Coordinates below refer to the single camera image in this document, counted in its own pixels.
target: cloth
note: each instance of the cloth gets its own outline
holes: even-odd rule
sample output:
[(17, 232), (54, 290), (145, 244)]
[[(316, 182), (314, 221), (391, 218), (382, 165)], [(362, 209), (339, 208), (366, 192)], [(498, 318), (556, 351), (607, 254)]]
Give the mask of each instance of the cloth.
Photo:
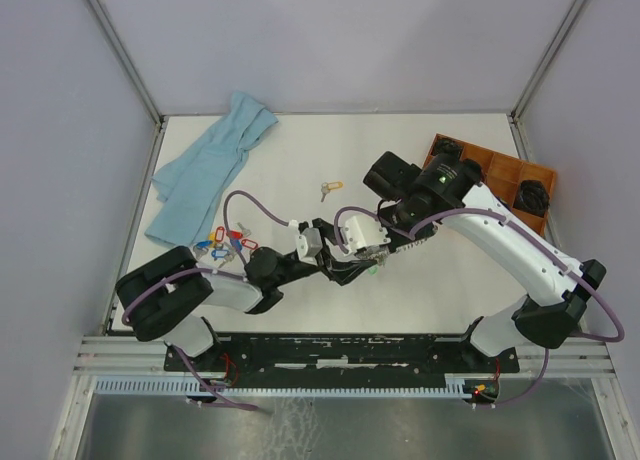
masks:
[(235, 92), (229, 114), (152, 177), (164, 205), (145, 235), (169, 245), (189, 246), (206, 240), (222, 192), (244, 167), (249, 150), (277, 122), (264, 105)]

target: wooden tray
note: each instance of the wooden tray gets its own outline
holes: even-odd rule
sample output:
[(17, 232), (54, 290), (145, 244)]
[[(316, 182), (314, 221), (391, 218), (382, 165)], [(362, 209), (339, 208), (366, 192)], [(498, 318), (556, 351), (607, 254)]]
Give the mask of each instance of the wooden tray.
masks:
[(542, 236), (547, 224), (549, 210), (544, 217), (538, 217), (513, 207), (518, 187), (523, 180), (539, 180), (549, 194), (549, 200), (553, 198), (553, 189), (556, 184), (556, 172), (547, 167), (525, 162), (519, 158), (510, 157), (487, 148), (463, 142), (457, 138), (438, 133), (431, 144), (429, 155), (424, 161), (426, 167), (433, 158), (432, 152), (436, 142), (441, 138), (448, 138), (462, 146), (460, 160), (470, 158), (482, 167), (485, 181), (493, 194), (502, 199), (509, 206), (513, 214), (526, 223), (538, 235)]

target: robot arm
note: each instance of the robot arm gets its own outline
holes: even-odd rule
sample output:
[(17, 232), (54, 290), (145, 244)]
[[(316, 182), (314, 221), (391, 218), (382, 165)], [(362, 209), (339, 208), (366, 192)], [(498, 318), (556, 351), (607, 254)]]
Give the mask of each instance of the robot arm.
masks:
[[(491, 357), (525, 342), (558, 348), (577, 330), (589, 299), (570, 273), (579, 272), (597, 288), (605, 269), (595, 260), (581, 264), (546, 243), (512, 215), (481, 180), (480, 167), (470, 160), (439, 155), (421, 170), (387, 152), (364, 179), (383, 200), (395, 202), (380, 209), (376, 218), (354, 215), (340, 231), (321, 219), (295, 225), (295, 251), (282, 255), (268, 247), (257, 249), (245, 267), (244, 277), (205, 269), (199, 275), (181, 278), (171, 288), (167, 285), (148, 295), (143, 304), (129, 312), (127, 320), (139, 340), (162, 337), (182, 347), (189, 356), (199, 355), (215, 343), (215, 334), (206, 322), (190, 314), (196, 306), (219, 305), (260, 314), (282, 299), (279, 286), (309, 275), (322, 273), (346, 285), (375, 265), (380, 256), (433, 236), (436, 229), (427, 219), (434, 214), (475, 208), (499, 214), (498, 219), (463, 213), (443, 218), (442, 223), (487, 252), (525, 287), (527, 295), (491, 317), (476, 320), (464, 341)], [(535, 237), (537, 246), (514, 228)], [(337, 260), (327, 242), (344, 243), (358, 259)], [(566, 269), (556, 266), (554, 258)], [(177, 247), (120, 279), (116, 291), (123, 306), (131, 310), (132, 302), (137, 302), (149, 287), (194, 267), (190, 251)]]

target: folded cloth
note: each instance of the folded cloth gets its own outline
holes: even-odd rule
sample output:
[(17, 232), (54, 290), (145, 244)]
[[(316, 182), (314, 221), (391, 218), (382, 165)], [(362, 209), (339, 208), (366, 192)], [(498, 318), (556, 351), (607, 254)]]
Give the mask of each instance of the folded cloth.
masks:
[(206, 240), (222, 192), (244, 167), (249, 150), (260, 144), (262, 134), (277, 121), (264, 105), (235, 92), (229, 114), (152, 177), (164, 205), (145, 235), (170, 245)]

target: wall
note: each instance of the wall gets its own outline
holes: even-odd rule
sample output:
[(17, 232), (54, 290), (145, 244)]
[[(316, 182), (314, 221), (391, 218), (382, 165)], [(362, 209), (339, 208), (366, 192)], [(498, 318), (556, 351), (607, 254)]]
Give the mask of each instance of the wall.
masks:
[(163, 113), (510, 111), (572, 0), (103, 0)]
[[(563, 246), (598, 258), (602, 287), (627, 329), (611, 347), (640, 425), (640, 10), (592, 0), (535, 97), (525, 124), (536, 160), (558, 170), (553, 215)], [(593, 330), (612, 333), (597, 308)]]
[(46, 458), (153, 125), (81, 0), (0, 0), (0, 449)]

